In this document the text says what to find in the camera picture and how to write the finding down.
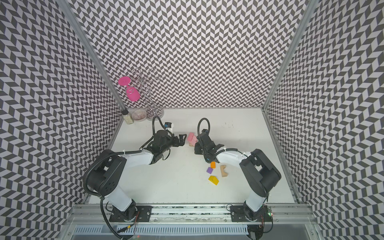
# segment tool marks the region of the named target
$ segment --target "ventilation grille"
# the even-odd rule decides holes
[[[134,226],[122,234],[133,234]],[[137,226],[135,234],[140,235],[244,235],[247,227],[243,225],[156,225]]]
[[[77,225],[73,234],[93,234],[101,233],[103,227],[101,225]]]
[[[119,225],[118,230],[127,225]],[[121,235],[133,235],[134,226],[121,232]],[[77,225],[74,235],[111,235],[112,233],[106,225]],[[193,235],[246,235],[248,234],[247,225],[239,224],[140,224],[136,227],[135,234],[155,235],[155,236],[193,236]]]

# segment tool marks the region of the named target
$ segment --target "red wire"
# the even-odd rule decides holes
[[[137,221],[137,217],[139,216],[139,213],[140,213],[140,212],[137,212],[136,219],[135,219],[135,223],[133,224],[133,225],[135,225],[135,228],[133,229],[133,235],[135,235],[135,231],[136,231],[136,221]]]

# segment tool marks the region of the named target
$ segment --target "white table surface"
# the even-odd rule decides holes
[[[197,124],[201,118],[208,118],[211,124],[209,136],[215,144],[240,151],[261,149],[281,173],[281,180],[271,190],[269,203],[294,203],[291,191],[281,167],[261,109],[165,109],[163,123],[171,122],[175,136],[197,135]],[[160,130],[158,121],[156,130]],[[200,131],[207,128],[204,121]],[[152,135],[148,120],[126,124],[123,122],[113,151],[137,150]],[[226,164],[227,177],[221,177],[220,165],[212,175],[219,180],[211,183],[207,168],[210,166],[202,155],[194,154],[194,147],[188,141],[182,147],[172,147],[167,160],[152,165],[133,167],[121,176],[120,185],[128,195],[141,204],[156,203],[242,203],[249,196],[251,188],[240,168]],[[90,204],[100,199],[91,196]]]

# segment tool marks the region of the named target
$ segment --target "purple cube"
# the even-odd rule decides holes
[[[207,173],[211,174],[213,171],[214,171],[214,169],[209,167],[207,170]]]

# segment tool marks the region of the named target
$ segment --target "yellow block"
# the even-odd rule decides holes
[[[212,182],[213,184],[215,184],[215,185],[218,184],[218,179],[217,179],[217,177],[215,177],[215,176],[210,176],[210,177],[208,178],[208,180],[211,181],[211,182]]]

